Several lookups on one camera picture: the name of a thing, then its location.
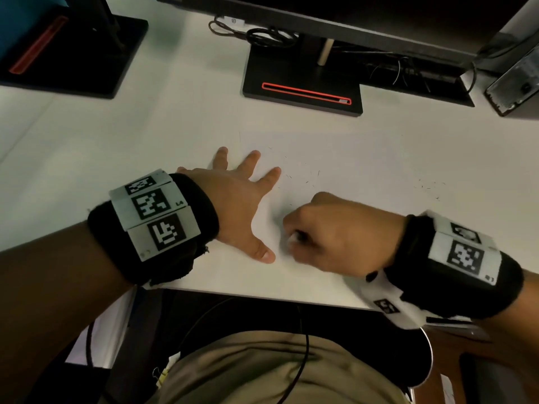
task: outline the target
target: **red strip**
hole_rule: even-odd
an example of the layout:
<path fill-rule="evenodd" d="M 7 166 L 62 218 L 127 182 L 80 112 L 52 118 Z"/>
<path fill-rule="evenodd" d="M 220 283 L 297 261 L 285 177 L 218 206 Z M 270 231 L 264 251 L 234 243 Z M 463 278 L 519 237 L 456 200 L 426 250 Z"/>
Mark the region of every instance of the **red strip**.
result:
<path fill-rule="evenodd" d="M 22 75 L 30 67 L 33 61 L 41 54 L 45 47 L 52 41 L 54 36 L 61 28 L 69 21 L 69 18 L 64 15 L 59 15 L 52 21 L 51 25 L 39 36 L 39 38 L 26 50 L 19 60 L 10 67 L 10 73 L 14 75 Z"/>
<path fill-rule="evenodd" d="M 275 87 L 283 88 L 283 89 L 287 89 L 287 90 L 275 89 Z M 352 105 L 352 99 L 347 98 L 347 97 L 337 96 L 337 95 L 330 95 L 330 94 L 323 94 L 321 92 L 315 92 L 313 90 L 298 89 L 298 88 L 293 88 L 293 87 L 290 87 L 290 86 L 277 85 L 275 83 L 263 82 L 262 83 L 262 89 L 272 90 L 274 92 L 280 92 L 282 94 L 289 94 L 289 95 L 308 97 L 308 98 L 312 98 L 312 99 L 318 99 L 320 101 L 340 103 L 340 104 L 343 104 L 343 105 Z M 318 96 L 306 95 L 306 94 L 302 94 L 302 93 L 299 93 L 299 92 L 306 92 L 306 93 L 313 94 L 313 95 L 318 95 Z M 320 96 L 332 97 L 334 99 L 327 99 L 327 98 L 323 98 L 323 97 L 320 97 Z M 336 101 L 335 99 L 338 99 L 338 100 L 343 99 L 346 102 L 339 102 L 339 101 Z"/>

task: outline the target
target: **white desk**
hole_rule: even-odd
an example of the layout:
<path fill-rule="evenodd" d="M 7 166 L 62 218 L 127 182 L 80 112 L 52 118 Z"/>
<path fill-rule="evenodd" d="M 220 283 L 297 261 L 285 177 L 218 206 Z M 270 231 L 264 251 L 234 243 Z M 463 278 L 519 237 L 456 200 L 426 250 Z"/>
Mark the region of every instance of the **white desk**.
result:
<path fill-rule="evenodd" d="M 147 19 L 149 32 L 111 101 L 25 91 L 44 97 L 32 103 L 36 119 L 19 123 L 28 129 L 0 165 L 0 249 L 85 219 L 108 190 L 148 171 L 206 166 L 222 145 L 237 164 L 240 135 L 379 131 L 415 187 L 411 211 L 432 208 L 489 233 L 539 271 L 539 123 L 499 118 L 479 88 L 477 107 L 468 108 L 362 86 L 359 118 L 246 99 L 246 42 L 214 36 L 210 17 L 155 0 L 108 1 L 115 13 Z M 2 124 L 22 116 L 0 114 Z M 306 268 L 284 283 L 279 261 L 261 265 L 221 244 L 210 250 L 175 286 L 365 307 L 337 275 Z"/>

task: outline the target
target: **person's left hand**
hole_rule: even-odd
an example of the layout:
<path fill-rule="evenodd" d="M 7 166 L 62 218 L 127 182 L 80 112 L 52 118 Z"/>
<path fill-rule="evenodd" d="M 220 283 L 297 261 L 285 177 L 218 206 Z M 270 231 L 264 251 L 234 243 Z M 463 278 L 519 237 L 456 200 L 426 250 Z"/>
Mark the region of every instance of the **person's left hand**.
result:
<path fill-rule="evenodd" d="M 281 169 L 275 167 L 257 182 L 252 182 L 249 177 L 253 175 L 260 152 L 252 151 L 235 170 L 227 170 L 227 154 L 227 148 L 220 148 L 211 170 L 178 167 L 176 172 L 189 176 L 211 200 L 219 217 L 219 241 L 238 248 L 253 259 L 272 263 L 275 254 L 253 235 L 251 223 L 260 200 L 279 180 Z"/>

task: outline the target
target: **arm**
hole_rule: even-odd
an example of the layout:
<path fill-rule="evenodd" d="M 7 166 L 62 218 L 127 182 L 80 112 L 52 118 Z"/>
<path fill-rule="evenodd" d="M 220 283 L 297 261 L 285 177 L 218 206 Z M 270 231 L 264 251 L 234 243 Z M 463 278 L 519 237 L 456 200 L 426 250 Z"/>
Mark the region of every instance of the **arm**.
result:
<path fill-rule="evenodd" d="M 364 277 L 392 265 L 405 230 L 405 217 L 329 193 L 318 193 L 284 219 L 288 235 L 300 230 L 308 241 L 291 242 L 300 263 L 324 271 Z M 525 271 L 518 298 L 489 319 L 477 320 L 505 359 L 539 381 L 539 275 Z"/>
<path fill-rule="evenodd" d="M 211 201 L 219 241 L 272 263 L 275 255 L 253 235 L 251 221 L 280 169 L 251 182 L 259 152 L 230 171 L 226 158 L 227 149 L 221 148 L 212 170 L 180 167 L 177 172 L 193 180 Z M 47 364 L 132 286 L 86 222 L 0 252 L 0 401 L 28 392 Z"/>

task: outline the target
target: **person's left arm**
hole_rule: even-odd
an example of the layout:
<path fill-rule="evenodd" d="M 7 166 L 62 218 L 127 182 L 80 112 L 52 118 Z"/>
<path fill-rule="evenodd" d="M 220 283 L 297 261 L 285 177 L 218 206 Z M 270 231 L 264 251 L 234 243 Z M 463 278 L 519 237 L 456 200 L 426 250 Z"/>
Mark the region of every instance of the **person's left arm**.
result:
<path fill-rule="evenodd" d="M 226 158 L 227 149 L 221 148 L 212 170 L 180 167 L 177 172 L 211 201 L 219 241 L 271 263 L 275 256 L 254 237 L 251 221 L 280 170 L 251 182 L 259 152 L 232 171 Z M 24 395 L 47 364 L 132 286 L 86 222 L 0 252 L 0 401 Z"/>

